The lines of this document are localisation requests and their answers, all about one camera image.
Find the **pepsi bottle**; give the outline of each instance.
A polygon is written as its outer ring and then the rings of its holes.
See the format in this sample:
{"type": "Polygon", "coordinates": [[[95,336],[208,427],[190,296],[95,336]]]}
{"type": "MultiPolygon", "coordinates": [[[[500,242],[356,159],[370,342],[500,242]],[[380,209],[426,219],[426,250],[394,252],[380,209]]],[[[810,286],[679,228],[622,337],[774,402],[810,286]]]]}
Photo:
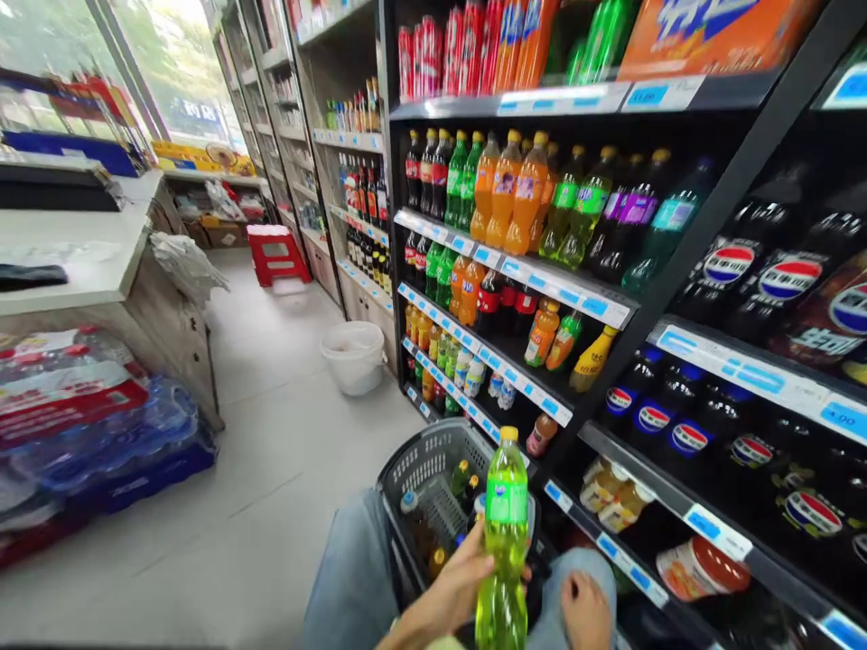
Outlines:
{"type": "Polygon", "coordinates": [[[767,246],[778,244],[792,209],[802,199],[804,164],[782,172],[755,190],[723,233],[695,265],[673,303],[673,311],[693,322],[714,323],[723,302],[753,268],[767,246]]]}
{"type": "Polygon", "coordinates": [[[612,430],[629,421],[627,414],[630,409],[656,383],[659,376],[662,350],[648,343],[638,348],[633,357],[632,367],[608,389],[605,406],[597,415],[600,424],[612,430]]]}
{"type": "Polygon", "coordinates": [[[663,384],[642,399],[632,415],[632,429],[640,435],[655,436],[679,414],[686,413],[704,378],[704,371],[681,362],[666,372],[663,384]]]}

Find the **price tag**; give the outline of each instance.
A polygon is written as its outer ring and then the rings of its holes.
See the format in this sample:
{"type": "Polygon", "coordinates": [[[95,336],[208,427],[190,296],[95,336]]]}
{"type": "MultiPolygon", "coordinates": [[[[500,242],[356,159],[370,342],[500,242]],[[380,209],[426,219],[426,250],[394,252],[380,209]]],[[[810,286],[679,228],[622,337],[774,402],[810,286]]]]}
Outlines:
{"type": "Polygon", "coordinates": [[[701,504],[693,504],[684,515],[684,521],[704,539],[734,560],[743,562],[752,550],[750,540],[732,530],[728,524],[701,504]]]}

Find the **yellow bottle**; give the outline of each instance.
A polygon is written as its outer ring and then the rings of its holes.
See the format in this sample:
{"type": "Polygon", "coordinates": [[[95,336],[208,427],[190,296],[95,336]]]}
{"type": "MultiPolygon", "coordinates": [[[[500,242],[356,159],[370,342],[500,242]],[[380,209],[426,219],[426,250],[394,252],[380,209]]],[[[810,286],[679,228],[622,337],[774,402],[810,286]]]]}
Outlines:
{"type": "Polygon", "coordinates": [[[576,393],[586,393],[596,381],[596,377],[605,366],[605,361],[608,360],[608,352],[611,350],[615,334],[617,330],[606,325],[599,338],[578,357],[578,363],[575,364],[572,376],[569,377],[569,385],[576,393]]]}

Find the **red plastic stool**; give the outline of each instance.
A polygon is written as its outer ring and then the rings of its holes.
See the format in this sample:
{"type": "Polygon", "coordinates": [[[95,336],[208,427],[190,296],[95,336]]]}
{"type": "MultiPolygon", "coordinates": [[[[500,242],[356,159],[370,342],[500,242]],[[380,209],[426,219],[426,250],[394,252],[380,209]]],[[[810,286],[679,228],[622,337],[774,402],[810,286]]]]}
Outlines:
{"type": "Polygon", "coordinates": [[[312,282],[310,271],[286,226],[247,226],[253,267],[259,286],[271,286],[276,277],[300,277],[312,282]]]}

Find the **floor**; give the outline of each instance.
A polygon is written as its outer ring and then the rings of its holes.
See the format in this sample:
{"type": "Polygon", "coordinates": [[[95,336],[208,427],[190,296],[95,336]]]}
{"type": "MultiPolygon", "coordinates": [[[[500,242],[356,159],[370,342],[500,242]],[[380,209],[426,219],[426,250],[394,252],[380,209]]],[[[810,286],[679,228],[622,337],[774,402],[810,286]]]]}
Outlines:
{"type": "Polygon", "coordinates": [[[390,378],[343,397],[319,352],[342,321],[318,284],[274,297],[249,251],[209,307],[217,466],[0,574],[0,643],[300,646],[331,518],[424,426],[390,378]]]}

